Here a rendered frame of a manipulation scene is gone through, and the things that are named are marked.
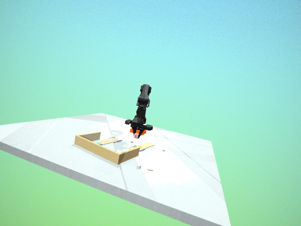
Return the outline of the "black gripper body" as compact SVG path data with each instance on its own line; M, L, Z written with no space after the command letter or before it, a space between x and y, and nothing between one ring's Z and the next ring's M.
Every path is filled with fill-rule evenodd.
M145 116L142 117L143 121L144 121L144 118L145 118ZM125 124L127 124L127 125L131 124L131 126L132 126L132 120L126 120ZM143 125L140 125L139 127L141 127L141 129L145 129L145 130L148 130L148 131L153 130L152 125L148 125L148 124L144 125L144 122L143 122Z

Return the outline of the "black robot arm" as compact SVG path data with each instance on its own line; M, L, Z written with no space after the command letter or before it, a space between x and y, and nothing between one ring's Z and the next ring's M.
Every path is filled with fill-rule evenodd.
M135 115L134 119L132 120L132 126L137 126L136 130L140 130L141 127L139 127L139 126L143 125L142 117L145 116L145 114L146 114L146 107L148 108L148 106L150 105L149 94L151 93L151 87L147 84L143 84L141 86L140 91L141 91L141 94L139 95L139 97L137 99L137 104L136 104L138 106L136 114L139 117L137 117Z

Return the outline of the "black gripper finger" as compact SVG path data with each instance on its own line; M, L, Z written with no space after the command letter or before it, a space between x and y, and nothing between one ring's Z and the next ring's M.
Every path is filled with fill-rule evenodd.
M133 130L133 135L134 135L134 133L136 133L136 129L137 129L137 126L130 126L131 128L132 128L132 130Z
M141 128L140 128L138 138L141 136L141 134L142 134L143 132L144 132L144 129L141 129Z

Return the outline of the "orange polka-dot strip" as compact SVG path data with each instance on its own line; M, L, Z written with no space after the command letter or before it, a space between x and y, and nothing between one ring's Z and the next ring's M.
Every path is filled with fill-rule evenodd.
M154 146L154 144L148 142L148 143L140 145L140 150L146 149L146 148L149 148L149 147L152 147L152 146Z

